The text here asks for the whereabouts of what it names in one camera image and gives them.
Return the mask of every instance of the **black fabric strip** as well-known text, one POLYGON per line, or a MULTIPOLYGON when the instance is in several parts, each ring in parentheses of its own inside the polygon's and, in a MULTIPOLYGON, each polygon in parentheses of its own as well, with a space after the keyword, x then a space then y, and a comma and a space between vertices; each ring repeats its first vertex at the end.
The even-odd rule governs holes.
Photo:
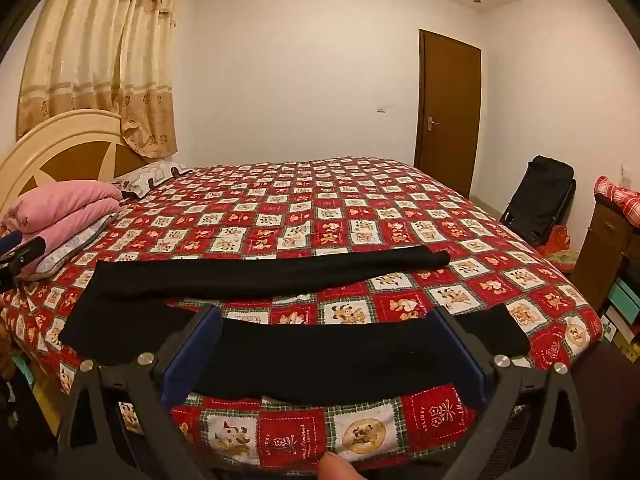
POLYGON ((425 246, 274 260, 100 260, 90 286, 113 299, 261 300, 350 285, 390 272, 441 269, 449 261, 447 251, 433 253, 425 246))

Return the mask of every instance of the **brown door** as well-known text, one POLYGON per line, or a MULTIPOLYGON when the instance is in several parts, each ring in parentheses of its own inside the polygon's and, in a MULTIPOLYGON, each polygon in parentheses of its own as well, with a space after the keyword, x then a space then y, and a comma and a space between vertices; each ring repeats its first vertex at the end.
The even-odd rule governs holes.
POLYGON ((414 166, 469 197, 476 163, 480 49, 420 30, 420 98, 414 166))

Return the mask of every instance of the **finger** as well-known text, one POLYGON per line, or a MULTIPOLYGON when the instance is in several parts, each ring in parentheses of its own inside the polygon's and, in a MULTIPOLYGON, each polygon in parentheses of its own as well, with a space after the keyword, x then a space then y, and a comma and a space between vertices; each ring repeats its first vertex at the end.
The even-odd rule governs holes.
POLYGON ((318 463, 318 480, 365 480, 345 459, 326 452, 318 463))

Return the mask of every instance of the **patterned pillowcase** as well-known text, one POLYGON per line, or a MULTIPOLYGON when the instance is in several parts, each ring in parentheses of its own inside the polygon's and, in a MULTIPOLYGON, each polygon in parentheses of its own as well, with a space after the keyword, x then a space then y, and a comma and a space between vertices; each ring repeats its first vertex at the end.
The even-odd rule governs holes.
POLYGON ((44 278, 50 278, 53 276, 73 256, 93 242, 117 215, 118 213, 115 212, 98 218, 94 223, 80 231, 76 236, 69 238, 69 240, 60 245, 60 247, 51 251, 47 256, 41 259, 35 270, 28 277, 24 278, 24 281, 34 282, 36 280, 43 280, 44 278))
POLYGON ((178 162, 158 160, 124 174, 111 183, 123 193, 131 193, 142 198, 159 184, 187 171, 191 170, 178 162))

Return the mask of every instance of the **drawer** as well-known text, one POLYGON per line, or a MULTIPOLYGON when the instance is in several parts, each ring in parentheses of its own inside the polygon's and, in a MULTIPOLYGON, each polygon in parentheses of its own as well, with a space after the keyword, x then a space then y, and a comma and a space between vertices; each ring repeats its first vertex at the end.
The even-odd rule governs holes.
POLYGON ((590 229, 604 243, 619 251, 626 248, 633 232, 632 225, 623 216, 598 203, 593 211, 590 229))
POLYGON ((640 298, 622 280, 616 280, 609 292, 609 299, 629 323, 636 322, 640 312, 640 298))

